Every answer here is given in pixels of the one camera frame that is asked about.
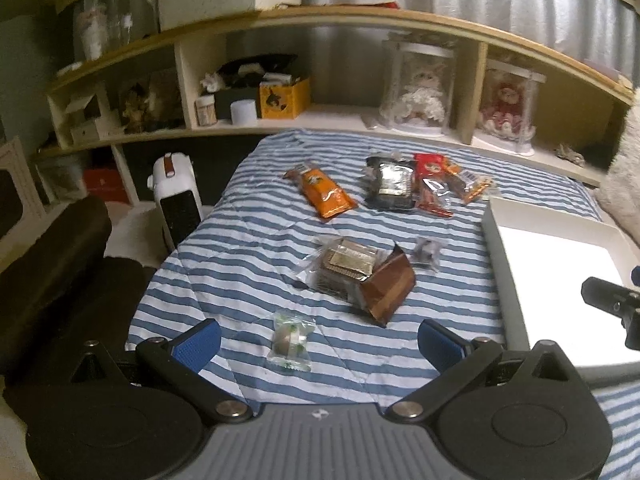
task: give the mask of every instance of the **wooden shelf edge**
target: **wooden shelf edge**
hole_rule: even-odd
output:
[[[376,108],[353,107],[340,105],[313,105],[308,111],[301,114],[294,120],[260,120],[256,127],[240,127],[220,121],[210,128],[198,128],[196,130],[177,129],[177,130],[158,130],[153,133],[117,135],[109,139],[92,142],[90,144],[82,144],[79,146],[71,146],[70,148],[47,148],[37,153],[34,160],[44,160],[57,156],[71,155],[73,153],[85,150],[93,150],[104,146],[120,146],[129,142],[149,142],[153,140],[165,139],[194,139],[199,137],[215,137],[229,135],[273,135],[289,129],[305,129],[310,131],[337,131],[350,133],[364,133],[372,136],[380,136],[385,138],[396,138],[402,140],[415,140],[432,144],[435,146],[453,146],[457,148],[466,148],[473,150],[482,155],[487,155],[500,160],[516,162],[524,166],[539,168],[540,170],[550,171],[552,173],[562,174],[575,180],[580,180],[590,186],[599,186],[606,172],[597,168],[587,166],[580,168],[571,164],[567,160],[557,158],[550,150],[536,148],[536,154],[533,156],[521,156],[514,153],[505,153],[499,151],[499,148],[493,148],[490,144],[474,139],[469,146],[463,144],[456,134],[448,136],[427,138],[419,134],[411,134],[401,132],[399,130],[389,130],[382,126],[368,128],[366,123],[370,123],[368,119],[377,116]]]
[[[483,41],[487,44],[500,46],[524,56],[532,57],[597,86],[627,105],[630,105],[633,100],[632,90],[623,87],[590,66],[548,46],[516,36],[510,32],[460,20],[459,18],[431,14],[430,12],[360,6],[289,7],[288,9],[249,12],[191,23],[155,34],[144,40],[135,41],[118,50],[108,52],[100,59],[86,62],[79,69],[53,81],[47,91],[55,92],[69,83],[98,72],[112,64],[173,44],[181,37],[194,32],[208,30],[215,34],[226,34],[251,28],[293,25],[351,25],[444,32],[471,40]]]

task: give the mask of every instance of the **striped bedding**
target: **striped bedding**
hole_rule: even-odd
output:
[[[599,219],[581,184],[470,150],[335,132],[283,132],[264,139],[238,167],[210,216],[156,272],[132,320],[129,348],[151,336],[173,338],[213,316],[223,330],[222,348],[201,375],[254,408],[261,402],[346,401],[386,407],[437,375],[417,348],[423,318],[435,318],[465,338],[487,335],[503,342],[481,229],[485,202],[458,203],[452,219],[361,205],[322,222],[282,178],[296,163],[311,160],[363,204],[366,156],[392,151],[438,151],[464,168],[492,175],[507,198]],[[344,302],[296,283],[296,266],[316,249],[320,234],[381,249],[398,242],[410,251],[418,235],[444,238],[448,245],[440,272],[431,276],[417,269],[416,287],[387,328],[380,328]],[[271,316],[278,309],[315,319],[310,372],[292,374],[266,361]],[[640,478],[640,383],[595,395],[614,432],[602,478]]]

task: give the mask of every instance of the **black snack package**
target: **black snack package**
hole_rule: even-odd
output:
[[[367,205],[380,210],[414,208],[415,167],[413,159],[382,155],[367,157],[371,176]]]

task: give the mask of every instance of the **red box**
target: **red box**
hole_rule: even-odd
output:
[[[105,202],[129,203],[118,170],[112,168],[84,170],[82,179],[90,195],[99,196]]]

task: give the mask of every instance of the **wall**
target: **wall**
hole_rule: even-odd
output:
[[[20,137],[29,158],[53,130],[45,88],[65,64],[70,31],[55,15],[18,16],[0,23],[0,117],[7,140]]]

